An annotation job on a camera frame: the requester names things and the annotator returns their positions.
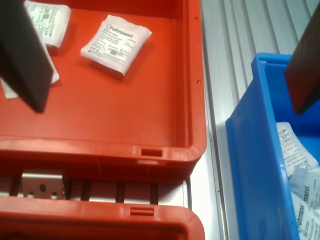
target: metal bracket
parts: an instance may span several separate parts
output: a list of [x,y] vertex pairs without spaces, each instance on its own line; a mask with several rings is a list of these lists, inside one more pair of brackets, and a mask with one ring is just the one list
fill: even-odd
[[60,171],[28,170],[22,174],[21,182],[24,197],[65,199],[63,174]]

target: blue plastic bin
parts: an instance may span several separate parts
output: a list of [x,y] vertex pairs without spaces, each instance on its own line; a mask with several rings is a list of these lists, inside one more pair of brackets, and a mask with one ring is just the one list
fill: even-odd
[[295,115],[284,71],[291,55],[259,53],[253,80],[226,121],[241,240],[298,240],[276,122],[289,122],[320,160],[320,101]]

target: red plastic crate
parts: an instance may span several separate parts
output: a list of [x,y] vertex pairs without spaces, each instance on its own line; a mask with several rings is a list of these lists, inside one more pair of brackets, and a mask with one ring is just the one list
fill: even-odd
[[184,207],[0,196],[0,239],[204,240]]
[[[180,182],[206,148],[199,0],[42,0],[71,8],[43,114],[0,93],[0,174]],[[152,31],[124,77],[80,55],[108,14]]]

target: crate handle slot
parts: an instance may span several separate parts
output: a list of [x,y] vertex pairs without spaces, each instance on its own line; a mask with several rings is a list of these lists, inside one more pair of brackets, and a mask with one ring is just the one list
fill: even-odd
[[142,148],[141,149],[141,155],[142,156],[162,157],[163,156],[163,152],[162,152],[161,149]]
[[151,216],[155,215],[155,211],[153,208],[147,207],[132,207],[130,208],[130,215],[131,216]]

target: barcode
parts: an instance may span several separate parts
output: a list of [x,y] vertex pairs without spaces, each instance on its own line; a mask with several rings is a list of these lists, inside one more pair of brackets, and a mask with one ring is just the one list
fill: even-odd
[[112,55],[116,55],[118,53],[118,51],[116,51],[116,50],[111,50],[111,52],[110,52],[110,54],[112,54]]
[[42,15],[42,19],[48,19],[49,16],[50,16],[50,14],[43,14],[43,15]]

